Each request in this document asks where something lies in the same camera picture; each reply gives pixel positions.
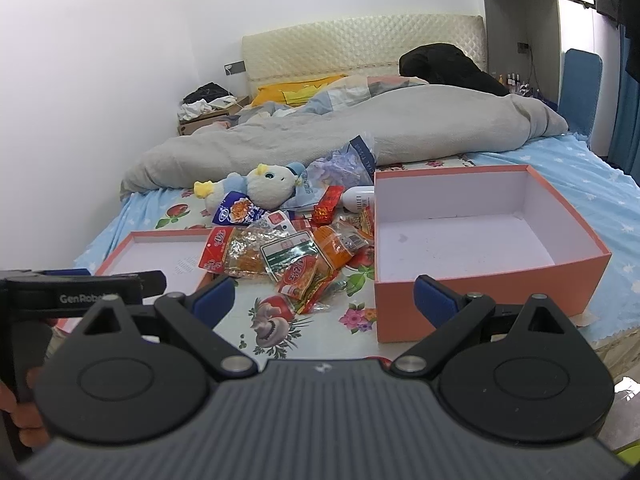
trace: barcode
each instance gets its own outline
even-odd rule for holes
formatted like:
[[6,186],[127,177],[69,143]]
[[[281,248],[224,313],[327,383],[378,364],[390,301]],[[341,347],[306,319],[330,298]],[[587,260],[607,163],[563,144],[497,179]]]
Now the barcode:
[[356,246],[356,249],[359,249],[367,245],[366,240],[363,240],[362,237],[359,235],[349,235],[349,240],[353,245]]

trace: yellow pillow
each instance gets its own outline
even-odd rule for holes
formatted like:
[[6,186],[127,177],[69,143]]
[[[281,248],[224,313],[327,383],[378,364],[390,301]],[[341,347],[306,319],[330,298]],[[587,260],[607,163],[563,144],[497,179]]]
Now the yellow pillow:
[[251,106],[261,105],[267,101],[289,106],[302,106],[329,83],[346,77],[345,74],[331,75],[322,79],[310,81],[296,81],[291,83],[275,83],[258,87],[258,95],[251,102]]

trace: triangular cutout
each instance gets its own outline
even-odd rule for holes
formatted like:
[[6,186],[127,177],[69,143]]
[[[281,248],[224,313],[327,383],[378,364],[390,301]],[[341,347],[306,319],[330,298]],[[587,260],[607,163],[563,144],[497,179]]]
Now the triangular cutout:
[[85,335],[111,334],[120,331],[120,324],[112,308],[104,307],[85,330]]
[[529,323],[529,331],[547,332],[551,334],[564,333],[564,330],[562,330],[562,327],[558,324],[556,318],[554,318],[543,306],[536,308],[536,311],[531,318],[531,323]]

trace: wooden nightstand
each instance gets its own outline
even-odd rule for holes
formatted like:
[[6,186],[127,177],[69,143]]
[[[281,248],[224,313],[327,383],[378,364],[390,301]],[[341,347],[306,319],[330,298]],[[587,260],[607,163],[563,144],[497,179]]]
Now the wooden nightstand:
[[194,131],[202,126],[208,126],[216,121],[223,121],[229,115],[237,114],[244,106],[251,102],[249,96],[239,97],[235,105],[230,106],[226,110],[216,110],[209,114],[201,115],[191,121],[180,121],[178,124],[178,135],[191,135]]

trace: bottle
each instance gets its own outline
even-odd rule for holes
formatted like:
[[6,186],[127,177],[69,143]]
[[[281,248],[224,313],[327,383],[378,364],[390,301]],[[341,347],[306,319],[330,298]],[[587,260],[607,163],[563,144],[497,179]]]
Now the bottle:
[[352,213],[358,213],[368,205],[373,209],[373,186],[351,187],[342,194],[342,206]]

